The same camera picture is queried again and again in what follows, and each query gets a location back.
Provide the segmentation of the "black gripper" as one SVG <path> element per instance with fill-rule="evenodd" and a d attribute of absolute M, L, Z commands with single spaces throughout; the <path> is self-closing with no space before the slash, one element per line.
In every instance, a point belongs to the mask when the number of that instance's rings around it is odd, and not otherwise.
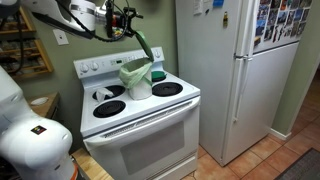
<path fill-rule="evenodd" d="M 113 1 L 106 1 L 106 32 L 108 38 L 117 38 L 120 36 L 133 37 L 136 33 L 131 27 L 133 18 L 143 18 L 139 15 L 135 8 L 129 5 L 123 8 L 122 11 L 115 11 L 116 4 Z"/>

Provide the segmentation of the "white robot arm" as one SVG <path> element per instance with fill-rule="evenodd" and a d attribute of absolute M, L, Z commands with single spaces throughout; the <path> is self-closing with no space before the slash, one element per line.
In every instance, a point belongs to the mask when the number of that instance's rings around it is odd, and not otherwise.
<path fill-rule="evenodd" d="M 87 39 L 97 38 L 95 26 L 106 26 L 106 42 L 132 36 L 131 19 L 136 9 L 126 5 L 115 11 L 113 0 L 97 6 L 89 0 L 1 0 L 6 18 L 26 7 L 38 20 Z M 58 121 L 41 115 L 27 101 L 21 87 L 6 71 L 1 72 L 1 157 L 21 180 L 78 180 L 79 168 L 69 155 L 72 133 Z"/>

